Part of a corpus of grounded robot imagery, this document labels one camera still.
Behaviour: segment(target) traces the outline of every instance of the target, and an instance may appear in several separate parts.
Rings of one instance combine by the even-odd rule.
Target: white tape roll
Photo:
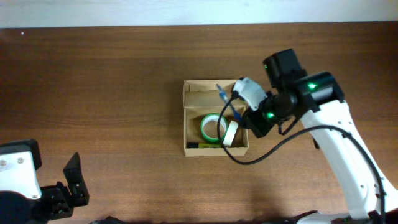
[[[225,147],[231,147],[237,130],[238,130],[238,123],[235,121],[231,121],[228,126],[228,129],[226,130],[226,134],[225,134],[225,138],[224,138],[224,142],[223,142]]]

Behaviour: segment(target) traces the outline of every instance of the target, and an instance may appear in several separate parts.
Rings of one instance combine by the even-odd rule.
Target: wood grain surface
[[[249,76],[269,90],[262,60],[292,47],[309,73],[335,75],[365,143],[398,187],[397,37],[397,22],[2,29],[0,142],[38,140],[41,186],[66,183],[62,169],[80,153],[90,203],[54,224],[346,212],[309,135],[253,166],[184,157],[183,81]],[[250,134],[240,159],[281,139],[276,129]]]

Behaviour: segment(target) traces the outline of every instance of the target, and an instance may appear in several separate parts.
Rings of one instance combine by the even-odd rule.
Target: cardboard box
[[[190,149],[188,142],[206,143],[200,131],[202,119],[210,113],[220,113],[224,102],[218,95],[216,84],[231,93],[236,80],[187,80],[183,87],[184,106],[184,152],[185,156],[227,156],[222,148]],[[242,115],[246,105],[242,100],[234,100],[233,106]],[[228,108],[223,115],[228,124],[233,119],[233,112]],[[232,146],[228,148],[234,156],[243,156],[249,147],[247,129],[238,128]]]

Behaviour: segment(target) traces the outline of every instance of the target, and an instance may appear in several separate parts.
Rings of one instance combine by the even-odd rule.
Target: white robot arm
[[[249,78],[239,79],[233,87],[229,103],[237,97],[248,103],[249,108],[243,114],[241,127],[252,130],[258,138],[264,137],[275,124],[279,125],[279,133],[283,135],[299,120],[306,129],[312,128],[310,134],[335,173],[349,208],[349,214],[314,213],[303,217],[298,223],[331,223],[340,218],[383,222],[386,213],[394,213],[396,218],[397,190],[378,168],[359,135],[344,94],[333,75],[321,72],[308,76],[292,49],[270,56],[263,64],[278,94],[259,90],[259,85]],[[282,133],[282,123],[291,116],[295,116],[295,121]],[[225,151],[235,162],[249,165],[265,159],[284,143],[250,162],[239,161],[226,148]]]
[[[63,169],[68,187],[61,182],[39,187],[36,170],[41,165],[34,139],[0,145],[0,223],[46,224],[69,218],[75,207],[88,204],[90,195],[77,152]]]

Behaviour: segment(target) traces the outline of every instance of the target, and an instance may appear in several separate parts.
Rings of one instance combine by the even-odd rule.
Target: blue pen
[[[222,89],[222,87],[219,84],[216,84],[218,90],[220,91],[219,96],[220,98],[224,101],[225,104],[228,102],[228,97],[226,96],[225,91]],[[235,108],[232,106],[232,104],[229,104],[229,107],[231,107],[232,112],[234,113],[234,119],[241,121],[241,115],[239,115],[238,112],[236,112]]]

